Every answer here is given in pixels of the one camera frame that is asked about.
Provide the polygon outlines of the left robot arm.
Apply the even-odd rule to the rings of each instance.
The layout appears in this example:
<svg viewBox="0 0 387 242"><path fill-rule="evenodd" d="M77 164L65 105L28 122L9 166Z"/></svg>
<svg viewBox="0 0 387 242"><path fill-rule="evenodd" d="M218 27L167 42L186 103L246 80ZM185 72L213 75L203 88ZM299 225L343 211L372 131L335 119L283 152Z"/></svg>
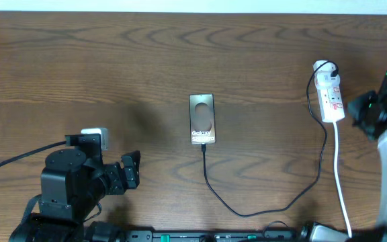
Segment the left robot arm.
<svg viewBox="0 0 387 242"><path fill-rule="evenodd" d="M99 151L55 151L45 160L40 195L27 204L10 241L125 241L115 225L85 222L105 196L122 195L139 185L140 152L122 155L119 163L103 164Z"/></svg>

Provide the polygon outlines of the Galaxy S25 Ultra smartphone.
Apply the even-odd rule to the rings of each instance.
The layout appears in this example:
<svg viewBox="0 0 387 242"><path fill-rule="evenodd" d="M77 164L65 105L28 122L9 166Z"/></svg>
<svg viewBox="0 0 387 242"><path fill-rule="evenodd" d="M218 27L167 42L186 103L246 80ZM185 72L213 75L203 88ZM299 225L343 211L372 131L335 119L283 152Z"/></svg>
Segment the Galaxy S25 Ultra smartphone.
<svg viewBox="0 0 387 242"><path fill-rule="evenodd" d="M216 142L214 95L212 93L189 96L190 140L193 145Z"/></svg>

